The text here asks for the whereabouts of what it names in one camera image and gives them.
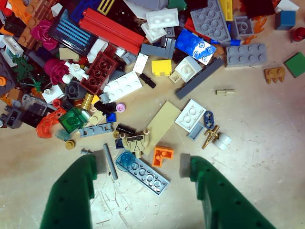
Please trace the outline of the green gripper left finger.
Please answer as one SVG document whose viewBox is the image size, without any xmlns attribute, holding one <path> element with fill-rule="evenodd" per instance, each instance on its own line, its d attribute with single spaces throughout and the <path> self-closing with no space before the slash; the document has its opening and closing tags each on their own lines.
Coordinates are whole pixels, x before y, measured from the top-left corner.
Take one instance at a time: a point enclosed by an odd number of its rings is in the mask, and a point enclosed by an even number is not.
<svg viewBox="0 0 305 229">
<path fill-rule="evenodd" d="M 91 229 L 93 181 L 106 169 L 103 150 L 82 155 L 53 184 L 41 229 Z"/>
</svg>

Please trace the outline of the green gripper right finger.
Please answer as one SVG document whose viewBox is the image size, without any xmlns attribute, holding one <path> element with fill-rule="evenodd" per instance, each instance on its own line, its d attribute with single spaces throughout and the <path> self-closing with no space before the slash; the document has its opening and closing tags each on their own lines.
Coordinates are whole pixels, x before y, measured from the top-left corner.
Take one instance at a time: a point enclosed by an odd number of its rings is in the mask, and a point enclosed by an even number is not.
<svg viewBox="0 0 305 229">
<path fill-rule="evenodd" d="M 182 153 L 179 172 L 195 183 L 207 229 L 274 228 L 208 160 Z"/>
</svg>

